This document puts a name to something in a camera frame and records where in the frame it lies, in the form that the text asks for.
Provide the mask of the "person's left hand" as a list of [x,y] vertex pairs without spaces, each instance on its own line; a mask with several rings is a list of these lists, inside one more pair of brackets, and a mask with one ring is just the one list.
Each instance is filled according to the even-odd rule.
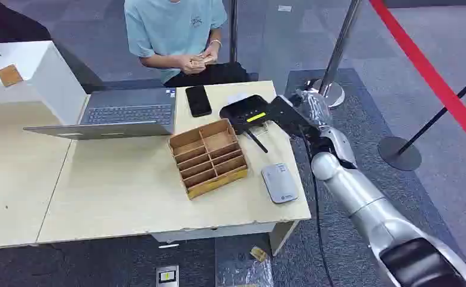
[[217,42],[210,44],[203,53],[199,55],[199,59],[204,65],[213,65],[218,60],[218,52],[221,45]]

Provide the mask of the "person's right hand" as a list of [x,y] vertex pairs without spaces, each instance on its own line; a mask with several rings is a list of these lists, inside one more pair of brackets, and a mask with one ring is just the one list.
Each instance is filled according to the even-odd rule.
[[204,58],[199,55],[178,55],[176,61],[180,70],[186,75],[199,74],[206,69]]

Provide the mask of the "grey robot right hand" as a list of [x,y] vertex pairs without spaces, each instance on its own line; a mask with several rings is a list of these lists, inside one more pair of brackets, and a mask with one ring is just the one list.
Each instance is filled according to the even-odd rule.
[[332,122],[325,99],[316,90],[297,90],[289,99],[276,96],[268,105],[268,118],[291,136],[320,135]]

